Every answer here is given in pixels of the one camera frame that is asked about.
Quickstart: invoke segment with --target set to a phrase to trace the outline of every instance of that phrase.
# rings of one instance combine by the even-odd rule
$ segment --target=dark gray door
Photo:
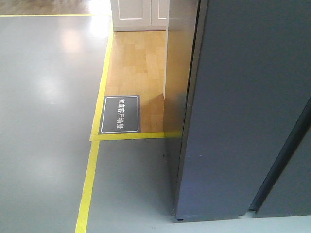
[[[209,1],[177,218],[248,210],[310,97],[310,12],[310,1]]]
[[[258,217],[311,214],[311,130],[259,209]]]
[[[164,132],[175,189],[199,0],[170,0]]]

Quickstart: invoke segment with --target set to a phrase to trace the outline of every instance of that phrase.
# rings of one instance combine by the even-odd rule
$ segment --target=gray cabinet
[[[182,2],[170,4],[164,116],[175,214],[236,218],[311,95],[311,4],[209,0],[197,15]]]

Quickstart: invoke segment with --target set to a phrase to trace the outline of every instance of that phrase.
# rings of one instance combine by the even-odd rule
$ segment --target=black floor sign
[[[100,133],[139,133],[139,96],[107,96]]]

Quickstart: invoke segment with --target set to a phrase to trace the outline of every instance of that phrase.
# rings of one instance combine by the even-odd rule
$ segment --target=gray panel
[[[311,214],[311,130],[285,167],[257,217]]]
[[[1,233],[74,232],[107,43],[94,20],[0,17]]]
[[[164,102],[164,132],[175,189],[198,0],[171,0]]]
[[[248,210],[311,93],[310,10],[209,1],[177,218]]]

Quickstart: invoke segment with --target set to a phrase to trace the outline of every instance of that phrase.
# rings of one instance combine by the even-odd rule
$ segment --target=white cabinet
[[[164,30],[169,0],[111,0],[115,31]]]
[[[166,27],[169,15],[169,0],[151,0],[151,25]]]

